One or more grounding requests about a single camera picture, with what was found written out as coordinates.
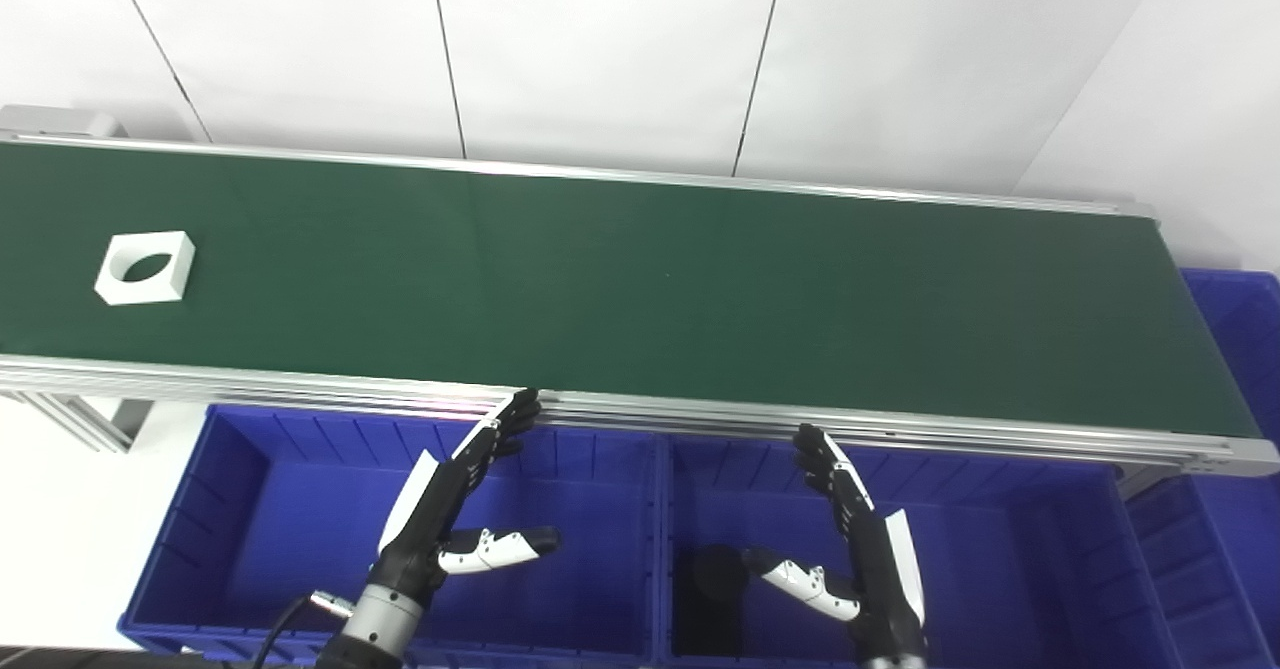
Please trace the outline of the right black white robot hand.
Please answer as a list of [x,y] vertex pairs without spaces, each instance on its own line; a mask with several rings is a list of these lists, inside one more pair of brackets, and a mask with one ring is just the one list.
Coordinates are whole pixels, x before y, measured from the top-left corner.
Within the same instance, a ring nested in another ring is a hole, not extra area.
[[905,510],[878,510],[859,469],[824,429],[801,423],[792,444],[806,485],[829,501],[854,574],[832,573],[762,546],[744,549],[742,564],[842,624],[860,668],[925,668],[923,577]]

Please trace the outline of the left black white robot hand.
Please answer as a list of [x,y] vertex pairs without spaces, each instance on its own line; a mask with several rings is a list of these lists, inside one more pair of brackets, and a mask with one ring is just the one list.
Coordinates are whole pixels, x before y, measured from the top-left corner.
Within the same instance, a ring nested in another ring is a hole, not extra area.
[[430,452],[420,455],[384,524],[370,586],[426,608],[448,576],[492,572],[559,549],[561,533],[553,527],[454,528],[494,460],[521,450],[520,436],[540,411],[536,388],[521,388],[479,420],[445,460]]

